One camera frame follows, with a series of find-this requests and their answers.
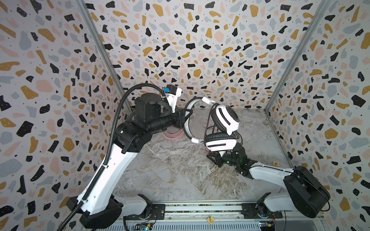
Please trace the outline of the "pink headphones with cable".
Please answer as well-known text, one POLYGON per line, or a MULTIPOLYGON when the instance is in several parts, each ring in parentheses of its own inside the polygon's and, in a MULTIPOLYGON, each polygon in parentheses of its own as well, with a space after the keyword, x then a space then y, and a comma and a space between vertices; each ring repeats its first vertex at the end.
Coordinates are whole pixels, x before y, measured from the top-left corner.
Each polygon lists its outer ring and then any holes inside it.
POLYGON ((169 127, 167 130, 162 132, 163 137, 171 141, 180 139, 184 134, 185 133, 182 129, 176 127, 169 127))

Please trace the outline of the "white black headphones with cable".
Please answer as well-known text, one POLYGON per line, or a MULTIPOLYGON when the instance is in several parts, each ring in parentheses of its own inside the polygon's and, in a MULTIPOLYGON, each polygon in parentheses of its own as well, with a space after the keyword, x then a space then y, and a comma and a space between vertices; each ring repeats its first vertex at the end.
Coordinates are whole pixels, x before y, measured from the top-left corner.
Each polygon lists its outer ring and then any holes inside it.
POLYGON ((195 97, 187 103, 185 109, 184 134, 192 143, 205 145, 210 153, 215 154, 216 157, 226 157, 226 153, 231 152, 236 147, 239 139, 240 119, 232 107, 218 104, 207 97, 195 97), (190 130, 192 108, 200 102, 211 106, 208 120, 212 120, 214 127, 218 129, 211 134, 205 133, 202 139, 196 138, 190 130))

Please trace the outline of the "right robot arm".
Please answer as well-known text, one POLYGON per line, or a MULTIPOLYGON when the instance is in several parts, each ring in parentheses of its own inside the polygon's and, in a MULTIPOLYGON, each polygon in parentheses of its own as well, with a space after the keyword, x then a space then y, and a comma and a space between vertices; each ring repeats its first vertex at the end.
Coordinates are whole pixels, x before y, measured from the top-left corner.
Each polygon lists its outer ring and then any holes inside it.
POLYGON ((265 165, 248 158, 240 143, 230 151, 209 152, 207 158, 218 167, 229 165, 246 178, 273 183, 284 189, 277 194, 266 192, 254 207, 245 209, 244 215, 269 218, 275 212, 298 211, 308 218, 315 218, 324 211, 325 205, 330 204, 329 192, 304 166, 265 165))

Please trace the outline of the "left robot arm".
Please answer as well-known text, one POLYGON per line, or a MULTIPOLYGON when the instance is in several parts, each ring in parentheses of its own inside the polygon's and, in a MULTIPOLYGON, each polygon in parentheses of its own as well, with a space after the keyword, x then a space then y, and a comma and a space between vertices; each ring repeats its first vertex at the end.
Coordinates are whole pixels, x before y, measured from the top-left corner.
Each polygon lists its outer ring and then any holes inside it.
POLYGON ((182 94, 181 89, 171 93, 165 88, 165 95, 145 93, 136 98, 132 117, 112 128, 111 148, 85 190, 67 202, 71 215, 81 214, 84 228, 105 229, 120 217, 135 216, 141 219, 152 217, 152 201, 143 194, 116 198, 113 191, 126 168, 151 141, 153 134, 169 127, 183 128, 185 110, 176 106, 182 94))

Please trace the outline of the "green circuit board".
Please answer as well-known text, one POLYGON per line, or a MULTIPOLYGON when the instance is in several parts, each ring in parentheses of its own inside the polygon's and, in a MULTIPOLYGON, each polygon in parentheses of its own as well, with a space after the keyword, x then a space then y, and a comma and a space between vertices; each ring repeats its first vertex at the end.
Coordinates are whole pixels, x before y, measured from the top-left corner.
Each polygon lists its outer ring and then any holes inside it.
POLYGON ((135 231, 152 231, 153 224, 152 223, 139 223, 135 225, 135 231))

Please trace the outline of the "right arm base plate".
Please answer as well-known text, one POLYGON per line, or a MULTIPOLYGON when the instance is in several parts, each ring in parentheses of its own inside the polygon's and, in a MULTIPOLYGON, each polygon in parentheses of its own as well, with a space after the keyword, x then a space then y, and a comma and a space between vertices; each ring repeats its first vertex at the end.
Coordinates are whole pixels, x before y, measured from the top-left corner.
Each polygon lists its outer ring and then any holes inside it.
POLYGON ((241 204, 241 213, 245 219, 261 218, 261 219, 273 219, 283 218, 281 212, 272 212, 265 205, 257 203, 243 203, 241 204))

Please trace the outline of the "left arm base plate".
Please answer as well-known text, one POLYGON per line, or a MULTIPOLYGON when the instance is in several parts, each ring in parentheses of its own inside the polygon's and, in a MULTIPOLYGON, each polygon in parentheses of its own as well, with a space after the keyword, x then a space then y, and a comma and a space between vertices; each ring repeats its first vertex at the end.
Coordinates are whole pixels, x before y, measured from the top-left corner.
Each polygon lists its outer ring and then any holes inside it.
POLYGON ((144 219, 164 220, 165 209, 166 209, 165 204, 147 205, 144 210, 144 219))

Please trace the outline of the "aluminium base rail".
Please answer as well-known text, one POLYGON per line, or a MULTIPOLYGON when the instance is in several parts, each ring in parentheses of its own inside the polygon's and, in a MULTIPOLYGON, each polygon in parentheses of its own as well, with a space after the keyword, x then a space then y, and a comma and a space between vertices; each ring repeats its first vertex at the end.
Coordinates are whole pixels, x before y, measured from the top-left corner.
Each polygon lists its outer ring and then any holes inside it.
POLYGON ((158 202, 165 204, 164 220, 140 220, 131 216, 118 218, 108 231, 135 231, 139 223, 152 223, 152 231, 328 231, 323 214, 307 218, 299 212, 281 212, 283 218, 245 219, 241 213, 243 203, 248 201, 190 201, 158 202), (207 222, 209 216, 215 222, 207 222))

